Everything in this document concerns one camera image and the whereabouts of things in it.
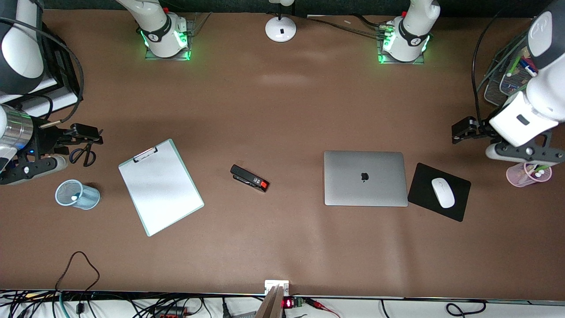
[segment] black scissors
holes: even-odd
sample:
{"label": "black scissors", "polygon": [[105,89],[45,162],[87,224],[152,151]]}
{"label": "black scissors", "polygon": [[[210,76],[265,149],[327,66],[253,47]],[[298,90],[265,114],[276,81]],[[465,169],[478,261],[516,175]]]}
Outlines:
{"label": "black scissors", "polygon": [[82,164],[82,166],[83,167],[92,166],[92,164],[94,164],[94,162],[96,161],[96,153],[94,153],[92,150],[90,150],[92,148],[93,143],[94,143],[94,140],[88,141],[84,148],[77,148],[77,149],[73,150],[69,154],[69,161],[72,164],[75,164],[79,160],[79,158],[82,157],[82,155],[86,152],[86,157],[84,157],[84,163]]}

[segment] tabletop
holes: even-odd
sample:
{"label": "tabletop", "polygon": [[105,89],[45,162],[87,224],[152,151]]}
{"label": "tabletop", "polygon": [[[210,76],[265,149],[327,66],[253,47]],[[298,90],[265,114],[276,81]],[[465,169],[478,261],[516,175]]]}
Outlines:
{"label": "tabletop", "polygon": [[[488,19],[439,19],[425,64],[413,66],[380,65],[374,40],[302,18],[294,39],[272,42],[270,18],[212,14],[192,60],[177,62],[144,60],[127,11],[45,12],[84,67],[69,123],[104,129],[105,143],[91,167],[0,189],[0,287],[53,288],[82,250],[101,273],[94,290],[261,293],[281,279],[300,294],[565,300],[560,166],[549,182],[515,188],[512,164],[485,157],[488,140],[451,144],[451,125],[474,113],[471,57]],[[478,79],[528,24],[494,23]],[[118,165],[168,138],[205,206],[147,237]],[[561,127],[552,146],[565,147]],[[418,162],[471,181],[463,222],[413,204],[325,206],[326,150],[402,152],[408,185]],[[235,163],[269,190],[234,181]],[[59,206],[66,179],[98,188],[98,206]],[[76,259],[60,288],[94,278]]]}

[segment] mouse pad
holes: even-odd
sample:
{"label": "mouse pad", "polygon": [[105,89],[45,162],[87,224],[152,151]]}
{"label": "mouse pad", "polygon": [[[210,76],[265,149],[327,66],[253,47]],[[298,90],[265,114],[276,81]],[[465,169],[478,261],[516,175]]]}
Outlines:
{"label": "mouse pad", "polygon": [[[432,180],[435,178],[443,178],[449,183],[455,197],[455,205],[451,208],[442,208],[437,200],[432,188]],[[414,178],[412,179],[412,185],[410,186],[408,202],[461,222],[467,207],[467,198],[469,197],[470,190],[470,181],[434,169],[423,163],[418,163]]]}

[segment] white round base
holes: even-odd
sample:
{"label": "white round base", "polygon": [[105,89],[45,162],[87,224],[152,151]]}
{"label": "white round base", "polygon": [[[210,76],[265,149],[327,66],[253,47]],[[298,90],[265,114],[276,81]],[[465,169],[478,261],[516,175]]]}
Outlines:
{"label": "white round base", "polygon": [[276,16],[265,25],[265,33],[275,42],[287,42],[296,35],[296,24],[286,16],[280,20]]}

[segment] laptop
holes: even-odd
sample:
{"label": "laptop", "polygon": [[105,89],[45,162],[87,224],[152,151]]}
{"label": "laptop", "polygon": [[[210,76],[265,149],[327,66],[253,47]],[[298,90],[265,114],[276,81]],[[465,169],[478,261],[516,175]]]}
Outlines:
{"label": "laptop", "polygon": [[402,153],[324,152],[324,201],[353,207],[407,207]]}

